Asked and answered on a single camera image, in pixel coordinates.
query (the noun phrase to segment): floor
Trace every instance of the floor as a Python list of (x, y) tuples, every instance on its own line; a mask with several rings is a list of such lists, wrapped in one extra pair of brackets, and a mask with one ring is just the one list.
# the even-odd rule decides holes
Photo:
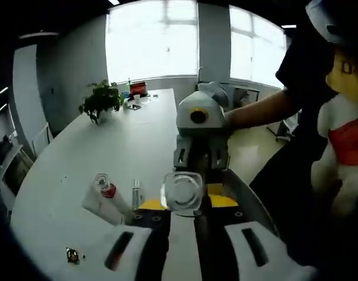
[(275, 136), (265, 127), (235, 132), (228, 141), (229, 167), (250, 184), (267, 161), (285, 144), (276, 142)]

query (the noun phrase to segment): window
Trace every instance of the window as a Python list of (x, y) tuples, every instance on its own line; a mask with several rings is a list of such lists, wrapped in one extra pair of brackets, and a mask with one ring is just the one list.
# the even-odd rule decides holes
[(111, 9), (106, 27), (109, 81), (196, 75), (195, 0), (148, 0)]
[(282, 88), (275, 77), (286, 51), (283, 30), (251, 12), (230, 6), (231, 78)]

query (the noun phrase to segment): potted plant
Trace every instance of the potted plant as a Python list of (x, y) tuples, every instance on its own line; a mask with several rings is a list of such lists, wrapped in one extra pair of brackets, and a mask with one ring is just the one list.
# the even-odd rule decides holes
[(113, 109), (119, 111), (124, 97), (119, 95), (116, 83), (112, 82), (109, 85), (106, 79), (99, 84), (88, 84), (88, 87), (93, 87), (93, 94), (84, 99), (84, 102), (79, 106), (79, 111), (80, 114), (87, 113), (91, 121), (98, 125), (111, 115)]

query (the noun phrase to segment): stuffed toy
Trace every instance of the stuffed toy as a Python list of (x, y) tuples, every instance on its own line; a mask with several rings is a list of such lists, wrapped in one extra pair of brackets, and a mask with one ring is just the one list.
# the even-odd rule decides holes
[(318, 133), (328, 139), (328, 144), (322, 157), (312, 165), (311, 180), (319, 197), (342, 181), (331, 210), (333, 215), (345, 217), (358, 201), (358, 72), (340, 50), (335, 51), (333, 69), (326, 82), (339, 94), (319, 112)]

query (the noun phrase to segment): person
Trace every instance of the person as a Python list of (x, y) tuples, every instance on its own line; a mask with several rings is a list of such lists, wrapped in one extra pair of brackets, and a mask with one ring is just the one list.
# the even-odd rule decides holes
[[(310, 4), (323, 9), (320, 0)], [(327, 235), (332, 235), (327, 213), (332, 198), (317, 204), (311, 167), (321, 158), (327, 144), (317, 131), (320, 108), (338, 95), (326, 83), (336, 45), (318, 32), (309, 16), (303, 13), (295, 38), (276, 72), (285, 88), (225, 116), (229, 127), (237, 130), (281, 121), (301, 110), (295, 137), (267, 162), (250, 187), (272, 216), (291, 257), (301, 264), (322, 266), (333, 247), (327, 241)]]

